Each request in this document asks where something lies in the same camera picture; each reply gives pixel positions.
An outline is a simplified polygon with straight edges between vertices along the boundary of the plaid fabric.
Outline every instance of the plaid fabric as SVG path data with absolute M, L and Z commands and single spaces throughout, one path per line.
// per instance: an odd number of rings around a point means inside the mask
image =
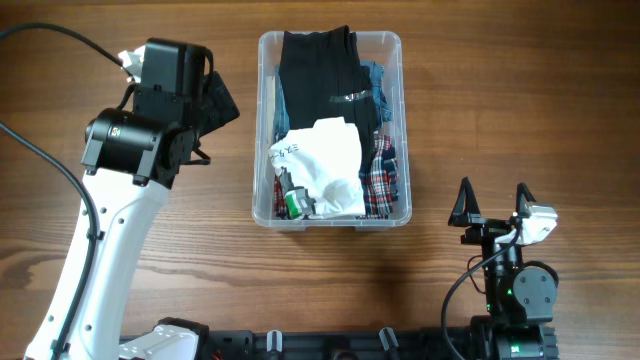
M 375 156 L 369 171 L 360 169 L 360 181 L 364 194 L 365 216 L 359 219 L 387 219 L 393 212 L 394 201 L 398 201 L 398 160 L 396 149 L 387 135 L 375 135 Z M 281 219 L 289 218 L 282 186 L 276 176 L 273 181 L 273 212 Z

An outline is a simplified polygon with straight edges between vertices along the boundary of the white garment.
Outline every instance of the white garment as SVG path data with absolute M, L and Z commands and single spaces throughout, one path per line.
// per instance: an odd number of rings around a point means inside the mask
M 310 129 L 290 130 L 271 146 L 269 158 L 292 218 L 365 215 L 358 176 L 362 149 L 355 124 L 337 117 L 317 120 Z

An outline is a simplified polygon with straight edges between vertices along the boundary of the wooden surface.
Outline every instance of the wooden surface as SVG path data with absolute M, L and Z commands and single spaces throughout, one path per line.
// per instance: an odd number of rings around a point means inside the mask
M 1 28 L 57 23 L 114 54 L 152 36 L 205 45 L 242 113 L 204 138 L 210 167 L 178 176 L 144 245 L 123 334 L 166 316 L 215 330 L 437 326 L 446 291 L 479 252 L 446 226 L 468 175 L 487 216 L 509 216 L 520 181 L 555 205 L 557 230 L 525 258 L 560 273 L 562 358 L 638 357 L 637 3 L 148 2 L 0 6 Z M 373 234 L 261 228 L 251 217 L 258 38 L 343 24 L 402 39 L 413 218 Z M 84 129 L 119 102 L 122 74 L 44 31 L 2 42 L 0 74 L 2 121 L 80 176 Z M 17 358 L 49 306 L 79 198 L 53 168 L 0 139 L 0 358 Z M 450 323 L 466 325 L 484 308 L 465 283 Z

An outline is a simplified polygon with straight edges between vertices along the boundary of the black garment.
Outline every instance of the black garment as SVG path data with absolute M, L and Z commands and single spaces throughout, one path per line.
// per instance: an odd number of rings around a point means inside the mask
M 330 101 L 372 89 L 369 69 L 360 66 L 356 34 L 348 26 L 308 35 L 285 32 L 280 79 L 291 129 L 310 128 L 318 119 L 343 116 L 358 128 L 362 163 L 368 168 L 377 127 L 373 98 Z

